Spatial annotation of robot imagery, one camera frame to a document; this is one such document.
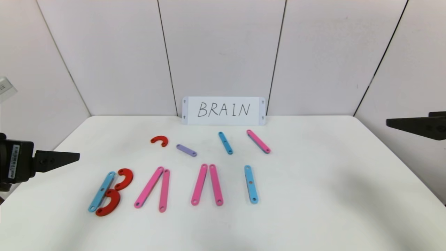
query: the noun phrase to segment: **white wall panel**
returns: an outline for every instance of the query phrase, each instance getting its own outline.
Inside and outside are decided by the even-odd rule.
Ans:
[[[92,115],[176,115],[157,1],[38,3]]]
[[[185,96],[268,99],[285,0],[159,0],[178,107]]]
[[[268,115],[353,115],[406,0],[289,0]]]
[[[446,202],[446,141],[386,126],[387,118],[446,111],[446,1],[410,0],[356,113],[381,141]]]
[[[90,116],[35,0],[0,0],[0,76],[18,90],[1,104],[8,138],[53,150]]]

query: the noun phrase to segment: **pink straight bar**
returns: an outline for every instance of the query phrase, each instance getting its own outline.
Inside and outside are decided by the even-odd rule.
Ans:
[[[206,173],[207,173],[207,165],[203,164],[203,165],[201,165],[200,173],[198,174],[197,183],[195,184],[195,190],[194,190],[194,193],[192,194],[192,199],[190,200],[190,202],[194,206],[198,205],[198,203],[200,202],[201,191],[203,190],[204,179],[206,178]]]
[[[214,197],[217,206],[223,205],[223,195],[220,189],[219,176],[217,175],[217,167],[214,164],[209,166],[209,172],[211,173],[212,189],[214,190]]]
[[[271,152],[270,148],[265,143],[263,143],[263,141],[259,137],[257,137],[257,135],[253,131],[246,130],[246,133],[248,134],[248,137],[250,137],[254,141],[254,143],[257,144],[258,147],[260,147],[260,149],[262,149],[264,153],[268,154]]]
[[[169,177],[170,170],[165,169],[163,173],[163,183],[161,184],[161,196],[160,196],[160,207],[161,213],[164,213],[167,209],[167,195],[169,193]]]
[[[136,202],[134,204],[135,208],[142,207],[145,200],[147,199],[150,192],[152,191],[153,187],[157,184],[157,181],[160,178],[161,174],[163,174],[163,171],[164,171],[164,167],[158,167],[158,169],[154,172],[154,174],[150,178],[149,182],[147,182],[147,185],[142,190],[141,194],[139,195],[138,199],[136,200]]]

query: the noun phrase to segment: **sticker label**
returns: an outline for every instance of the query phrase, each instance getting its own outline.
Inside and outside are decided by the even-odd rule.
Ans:
[[[20,145],[12,146],[11,163],[9,164],[8,178],[14,179],[16,177],[17,160],[19,159]]]

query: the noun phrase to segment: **white sign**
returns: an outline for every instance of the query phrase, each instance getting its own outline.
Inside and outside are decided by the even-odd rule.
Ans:
[[[186,125],[263,126],[265,122],[262,97],[185,97],[182,101]]]
[[[0,103],[17,93],[17,89],[12,86],[6,77],[0,76]]]

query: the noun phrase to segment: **red curved piece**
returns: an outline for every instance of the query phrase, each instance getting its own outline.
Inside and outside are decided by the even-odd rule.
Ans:
[[[125,175],[125,179],[121,182],[115,185],[115,190],[119,191],[124,188],[126,188],[133,180],[133,172],[130,169],[122,168],[118,171],[119,175]]]
[[[155,142],[158,141],[158,140],[162,140],[162,141],[163,141],[163,143],[161,143],[161,146],[162,146],[162,147],[167,146],[167,144],[169,143],[169,140],[167,139],[166,136],[156,136],[156,137],[152,138],[152,139],[150,140],[150,142],[155,143]]]
[[[110,197],[111,201],[107,206],[96,210],[97,216],[106,216],[107,214],[113,212],[113,210],[115,210],[115,208],[118,206],[119,201],[121,201],[121,195],[119,195],[119,192],[114,189],[107,190],[105,192],[105,196]]]

